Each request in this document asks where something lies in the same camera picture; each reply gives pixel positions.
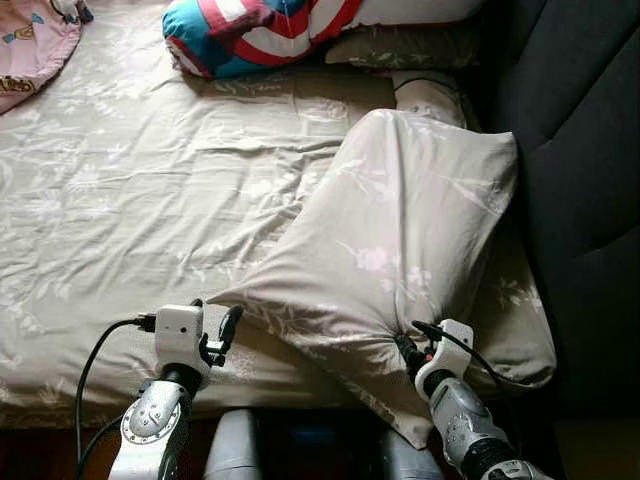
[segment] bed sheet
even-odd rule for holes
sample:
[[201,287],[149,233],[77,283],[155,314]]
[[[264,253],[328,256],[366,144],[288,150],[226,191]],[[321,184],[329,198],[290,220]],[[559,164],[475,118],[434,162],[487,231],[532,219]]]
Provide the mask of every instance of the bed sheet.
[[[272,248],[347,130],[395,104],[389,80],[292,67],[205,82],[171,66],[166,2],[94,1],[60,76],[0,117],[0,426],[65,426],[100,333],[209,297]],[[223,310],[207,307],[205,330]],[[153,337],[107,340],[90,423],[153,375]],[[357,401],[279,340],[241,325],[196,415]]]

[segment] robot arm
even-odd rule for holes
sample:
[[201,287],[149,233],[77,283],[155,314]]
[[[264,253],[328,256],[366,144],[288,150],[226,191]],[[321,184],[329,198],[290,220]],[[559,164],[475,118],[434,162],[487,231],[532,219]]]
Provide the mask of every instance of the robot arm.
[[213,365],[223,366],[242,308],[232,307],[210,342],[202,332],[202,301],[190,306],[166,305],[155,319],[147,316],[146,331],[155,332],[160,377],[140,389],[120,425],[122,442],[109,480],[169,480],[176,478],[177,459],[188,436],[191,404],[208,384]]
[[418,395],[429,404],[447,462],[467,480],[552,480],[518,459],[505,432],[493,423],[489,410],[462,380],[471,356],[438,334],[445,332],[472,348],[473,330],[452,319],[444,320],[435,330],[421,322],[413,324],[438,342],[435,353],[420,352],[405,335],[397,337],[396,344]]

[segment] beige pillow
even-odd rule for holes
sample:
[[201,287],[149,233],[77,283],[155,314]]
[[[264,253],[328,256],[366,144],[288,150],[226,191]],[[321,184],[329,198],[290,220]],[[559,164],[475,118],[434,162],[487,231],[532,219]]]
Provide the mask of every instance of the beige pillow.
[[485,247],[511,200],[516,146],[419,115],[374,110],[271,253],[209,303],[335,374],[415,447],[432,426],[393,338],[411,320],[465,320]]
[[480,37],[469,25],[364,27],[343,33],[326,63],[392,69],[458,70],[476,62]]
[[[491,251],[467,323],[474,348],[514,393],[540,388],[556,369],[551,331],[517,230],[508,217],[496,227]],[[479,364],[465,379],[480,395],[498,392]]]
[[462,94],[453,76],[435,70],[394,70],[391,80],[396,110],[467,128]]

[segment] cartoon print fabric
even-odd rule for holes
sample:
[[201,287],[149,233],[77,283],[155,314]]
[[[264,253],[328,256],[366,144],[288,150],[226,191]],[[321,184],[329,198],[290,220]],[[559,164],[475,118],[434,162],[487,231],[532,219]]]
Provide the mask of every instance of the cartoon print fabric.
[[48,0],[0,0],[0,113],[62,68],[80,40],[81,20],[92,18],[84,2],[77,11],[63,14]]

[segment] pillow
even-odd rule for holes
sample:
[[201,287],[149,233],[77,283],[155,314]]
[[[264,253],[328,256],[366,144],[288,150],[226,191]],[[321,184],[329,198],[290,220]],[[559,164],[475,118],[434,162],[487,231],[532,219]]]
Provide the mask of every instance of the pillow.
[[270,254],[209,303],[244,305],[247,321],[315,359],[422,448],[428,407],[393,338],[411,320],[466,318],[513,194],[515,155],[509,133],[374,110]]
[[180,68],[230,77],[291,63],[337,37],[361,0],[177,0],[162,17]]
[[476,13],[483,3],[484,0],[364,0],[348,28],[459,22]]
[[359,28],[344,33],[326,63],[356,67],[457,70],[475,63],[480,37],[467,25],[455,27]]
[[[542,301],[524,247],[509,216],[491,239],[486,269],[467,323],[474,348],[509,382],[513,393],[546,384],[556,369],[556,354]],[[465,379],[479,395],[493,395],[496,386],[476,362]]]
[[391,80],[396,110],[467,128],[462,95],[451,75],[432,70],[394,70]]

